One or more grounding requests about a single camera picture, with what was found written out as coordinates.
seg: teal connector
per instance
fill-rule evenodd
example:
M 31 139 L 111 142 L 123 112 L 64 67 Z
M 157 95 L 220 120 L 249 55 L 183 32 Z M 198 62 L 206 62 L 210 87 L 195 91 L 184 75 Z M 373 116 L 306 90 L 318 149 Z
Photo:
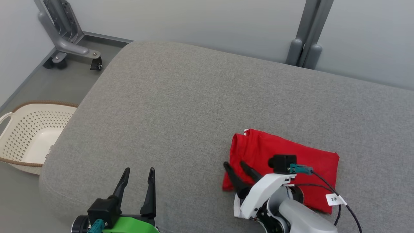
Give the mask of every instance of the teal connector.
M 91 229 L 88 230 L 88 233 L 102 233 L 105 228 L 105 222 L 102 219 L 97 219 L 94 224 L 92 224 Z
M 305 165 L 295 164 L 291 163 L 289 172 L 290 173 L 306 173 L 308 175 L 311 175 L 313 171 L 313 167 L 308 167 Z

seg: white plastic basket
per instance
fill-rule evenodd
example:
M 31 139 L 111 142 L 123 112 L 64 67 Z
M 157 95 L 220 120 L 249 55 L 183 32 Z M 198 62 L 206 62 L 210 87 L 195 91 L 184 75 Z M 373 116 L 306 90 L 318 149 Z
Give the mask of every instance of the white plastic basket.
M 25 172 L 40 174 L 50 148 L 77 104 L 32 101 L 0 117 L 10 121 L 0 135 L 0 161 Z

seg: red cloth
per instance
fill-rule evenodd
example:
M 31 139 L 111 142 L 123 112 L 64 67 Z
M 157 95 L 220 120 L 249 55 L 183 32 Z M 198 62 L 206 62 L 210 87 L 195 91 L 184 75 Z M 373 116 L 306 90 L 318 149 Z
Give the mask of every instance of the red cloth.
M 339 156 L 336 153 L 307 147 L 266 132 L 249 129 L 246 136 L 235 134 L 230 148 L 230 165 L 235 173 L 245 182 L 254 184 L 253 180 L 243 172 L 240 161 L 246 162 L 260 174 L 273 173 L 267 165 L 269 158 L 276 154 L 296 155 L 297 163 L 313 167 L 326 181 L 335 187 Z M 293 184 L 313 183 L 325 185 L 315 175 L 298 174 Z M 325 213 L 332 213 L 332 206 L 326 201 L 327 190 L 315 186 L 300 186 L 303 191 L 304 205 Z M 224 176 L 223 190 L 233 189 L 227 173 Z

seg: gray fabric surface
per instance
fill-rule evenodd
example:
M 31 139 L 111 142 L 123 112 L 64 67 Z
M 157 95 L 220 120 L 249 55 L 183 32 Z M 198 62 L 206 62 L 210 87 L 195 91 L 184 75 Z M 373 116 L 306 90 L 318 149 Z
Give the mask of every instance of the gray fabric surface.
M 43 167 L 41 193 L 68 225 L 112 194 L 139 212 L 155 167 L 161 232 L 264 232 L 233 217 L 222 163 L 253 128 L 340 156 L 337 190 L 365 233 L 412 232 L 414 92 L 170 42 L 112 60 Z M 325 216 L 333 221 L 332 216 Z M 343 208 L 339 232 L 357 232 Z

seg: caster wheel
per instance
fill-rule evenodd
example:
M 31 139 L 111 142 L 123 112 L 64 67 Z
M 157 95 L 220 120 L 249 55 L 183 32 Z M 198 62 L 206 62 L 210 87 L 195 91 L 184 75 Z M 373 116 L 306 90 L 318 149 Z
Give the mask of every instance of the caster wheel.
M 72 223 L 70 233 L 87 233 L 89 225 L 89 218 L 87 215 L 79 215 Z
M 53 58 L 49 57 L 49 59 L 43 64 L 43 67 L 46 69 L 51 69 L 55 66 L 55 64 L 53 63 Z
M 92 59 L 91 70 L 101 71 L 102 70 L 102 58 Z
M 67 67 L 66 59 L 63 59 L 61 62 L 55 64 L 59 70 L 62 70 Z

